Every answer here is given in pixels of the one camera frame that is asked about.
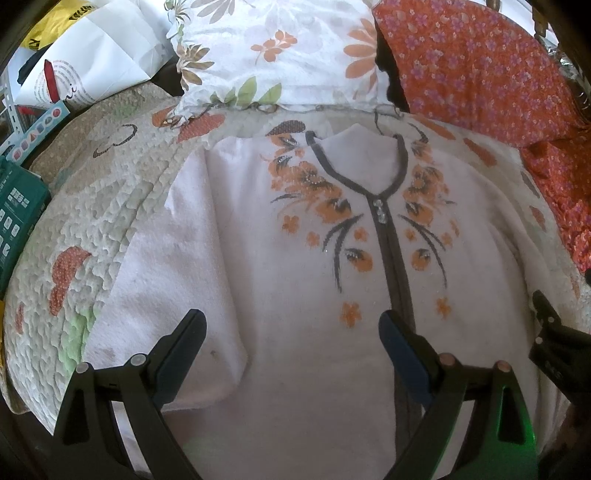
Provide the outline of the white floral embroidered shirt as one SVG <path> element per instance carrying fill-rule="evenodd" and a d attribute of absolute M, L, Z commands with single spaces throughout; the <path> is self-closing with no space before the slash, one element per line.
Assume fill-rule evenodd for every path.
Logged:
<path fill-rule="evenodd" d="M 378 322 L 396 310 L 461 362 L 515 369 L 539 446 L 557 390 L 528 351 L 551 275 L 479 162 L 417 129 L 228 137 L 182 165 L 134 234 L 84 358 L 207 335 L 166 422 L 207 479 L 380 479 L 422 408 Z"/>

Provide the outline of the green cardboard box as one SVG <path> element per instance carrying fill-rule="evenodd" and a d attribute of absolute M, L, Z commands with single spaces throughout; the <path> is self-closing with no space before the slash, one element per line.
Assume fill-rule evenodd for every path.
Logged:
<path fill-rule="evenodd" d="M 4 297 L 18 259 L 50 201 L 41 178 L 1 158 L 1 297 Z"/>

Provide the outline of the quilted patchwork bedspread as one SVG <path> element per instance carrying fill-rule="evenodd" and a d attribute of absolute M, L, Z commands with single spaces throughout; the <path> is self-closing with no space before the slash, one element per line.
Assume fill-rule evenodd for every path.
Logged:
<path fill-rule="evenodd" d="M 387 133 L 426 134 L 509 197 L 547 259 L 559 312 L 569 325 L 589 329 L 590 289 L 516 149 L 391 107 L 273 114 L 225 109 L 170 128 L 165 119 L 173 106 L 152 84 L 128 89 L 69 122 L 34 161 L 32 170 L 48 182 L 52 198 L 7 291 L 1 391 L 13 412 L 31 413 L 45 428 L 54 427 L 66 384 L 134 233 L 163 205 L 189 153 L 228 136 L 307 128 L 325 135 L 356 123 Z"/>

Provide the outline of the orange floral fabric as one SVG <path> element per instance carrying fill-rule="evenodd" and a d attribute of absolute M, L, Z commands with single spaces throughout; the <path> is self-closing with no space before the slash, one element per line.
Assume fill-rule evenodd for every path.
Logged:
<path fill-rule="evenodd" d="M 555 61 L 472 1 L 382 1 L 374 16 L 394 59 L 394 101 L 519 149 L 571 258 L 588 271 L 590 122 Z"/>

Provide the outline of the light blue patterned box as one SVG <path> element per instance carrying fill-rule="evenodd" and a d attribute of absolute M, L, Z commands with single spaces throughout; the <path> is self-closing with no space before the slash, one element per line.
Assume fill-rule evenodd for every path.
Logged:
<path fill-rule="evenodd" d="M 45 138 L 67 119 L 69 114 L 64 101 L 60 100 L 52 104 L 20 138 L 9 145 L 7 152 L 3 153 L 1 158 L 21 165 Z"/>

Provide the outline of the white floral pillow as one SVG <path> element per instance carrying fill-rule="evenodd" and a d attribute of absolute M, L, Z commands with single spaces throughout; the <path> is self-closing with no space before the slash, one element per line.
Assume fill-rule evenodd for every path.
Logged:
<path fill-rule="evenodd" d="M 372 1 L 167 1 L 182 96 L 167 123 L 216 107 L 370 111 L 387 104 Z"/>

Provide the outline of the yellow plastic bag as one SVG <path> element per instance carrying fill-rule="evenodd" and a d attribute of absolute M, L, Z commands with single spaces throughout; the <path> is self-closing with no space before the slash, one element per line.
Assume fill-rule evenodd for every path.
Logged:
<path fill-rule="evenodd" d="M 90 1 L 59 1 L 29 30 L 20 46 L 38 51 L 54 43 L 67 29 L 95 9 Z"/>

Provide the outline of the brass bed frame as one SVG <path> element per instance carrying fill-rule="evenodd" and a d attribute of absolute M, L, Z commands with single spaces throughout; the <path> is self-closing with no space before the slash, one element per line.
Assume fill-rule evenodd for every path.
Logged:
<path fill-rule="evenodd" d="M 529 1 L 479 1 L 489 9 L 509 18 L 526 30 L 544 48 L 558 65 L 560 73 L 567 80 L 581 113 L 590 117 L 590 82 L 583 69 L 560 43 L 551 22 Z"/>

